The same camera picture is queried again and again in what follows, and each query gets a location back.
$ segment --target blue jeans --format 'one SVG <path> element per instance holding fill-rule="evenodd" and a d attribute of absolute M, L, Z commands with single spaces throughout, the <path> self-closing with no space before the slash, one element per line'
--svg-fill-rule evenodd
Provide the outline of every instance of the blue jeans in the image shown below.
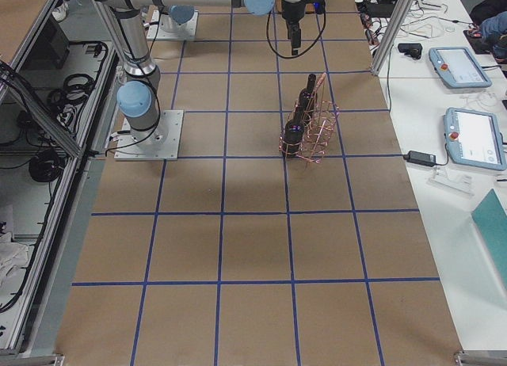
<path fill-rule="evenodd" d="M 492 45 L 493 55 L 497 59 L 507 59 L 507 48 L 497 45 L 500 36 L 507 33 L 507 11 L 485 19 L 481 24 L 482 41 Z"/>

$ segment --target brown table surface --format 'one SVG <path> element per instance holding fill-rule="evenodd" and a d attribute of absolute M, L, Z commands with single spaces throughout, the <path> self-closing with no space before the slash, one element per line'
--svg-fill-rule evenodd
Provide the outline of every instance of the brown table surface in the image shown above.
<path fill-rule="evenodd" d="M 0 0 L 0 59 L 12 64 L 48 0 Z"/>

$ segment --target tablet screen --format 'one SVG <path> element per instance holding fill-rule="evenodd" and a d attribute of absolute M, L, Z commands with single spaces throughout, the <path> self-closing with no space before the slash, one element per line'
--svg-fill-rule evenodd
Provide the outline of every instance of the tablet screen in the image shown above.
<path fill-rule="evenodd" d="M 491 116 L 456 111 L 461 156 L 466 160 L 500 164 Z"/>
<path fill-rule="evenodd" d="M 438 54 L 448 65 L 457 83 L 486 82 L 479 69 L 463 49 L 439 49 Z"/>

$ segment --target teal folder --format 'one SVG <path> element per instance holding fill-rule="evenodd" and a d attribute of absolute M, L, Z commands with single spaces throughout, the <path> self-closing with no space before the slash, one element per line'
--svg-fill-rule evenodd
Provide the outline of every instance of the teal folder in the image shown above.
<path fill-rule="evenodd" d="M 507 215 L 494 190 L 486 194 L 472 212 L 472 218 L 507 288 Z"/>

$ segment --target dark bottle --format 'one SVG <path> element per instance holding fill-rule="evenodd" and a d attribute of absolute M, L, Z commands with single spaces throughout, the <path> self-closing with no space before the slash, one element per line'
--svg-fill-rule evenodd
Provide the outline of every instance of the dark bottle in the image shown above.
<path fill-rule="evenodd" d="M 311 95 L 314 92 L 316 80 L 317 77 L 315 74 L 312 73 L 308 75 L 307 87 L 299 93 L 298 105 L 303 108 L 305 126 L 310 123 L 311 117 L 314 113 L 315 99 L 317 96 L 315 95 L 315 98 L 312 98 Z"/>
<path fill-rule="evenodd" d="M 282 141 L 282 152 L 287 158 L 293 158 L 297 155 L 304 134 L 304 109 L 297 106 L 294 117 L 285 124 L 284 138 Z"/>

